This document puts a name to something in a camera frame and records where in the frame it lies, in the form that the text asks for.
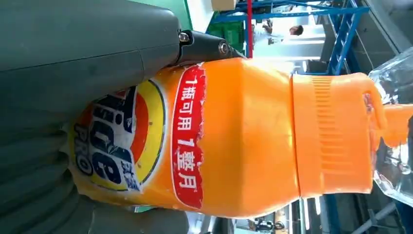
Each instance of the orange plastic bottle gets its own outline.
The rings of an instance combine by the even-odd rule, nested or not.
[[[291,77],[228,59],[92,103],[71,128],[70,168],[93,199],[259,216],[300,196],[369,193],[386,126],[363,74]]]

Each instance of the metal screw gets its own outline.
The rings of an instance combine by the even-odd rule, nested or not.
[[[186,33],[179,33],[180,42],[188,42],[190,40],[189,35]]]
[[[228,44],[226,42],[221,42],[219,44],[219,51],[221,54],[226,54],[228,53],[229,47]]]

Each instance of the red label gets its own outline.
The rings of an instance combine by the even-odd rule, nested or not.
[[[205,70],[199,65],[182,74],[173,110],[171,157],[172,180],[177,198],[200,209],[203,191],[199,171],[203,152],[197,143],[202,137],[202,106],[205,99]]]

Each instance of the person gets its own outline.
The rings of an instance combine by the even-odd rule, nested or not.
[[[279,43],[284,40],[285,36],[295,35],[300,36],[304,32],[302,25],[296,25],[289,29],[288,33],[280,32],[275,33],[273,30],[273,22],[269,19],[265,21],[262,27],[257,27],[253,25],[254,30],[254,43],[256,44],[259,41],[267,40],[268,45]]]

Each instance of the white shirt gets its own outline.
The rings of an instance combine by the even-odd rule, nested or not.
[[[274,43],[280,43],[287,35],[288,34],[276,33],[274,32],[274,30],[270,34],[266,32],[262,24],[257,24],[254,28],[254,44],[263,43],[264,41],[267,41],[268,43],[269,38],[272,38],[274,40]]]

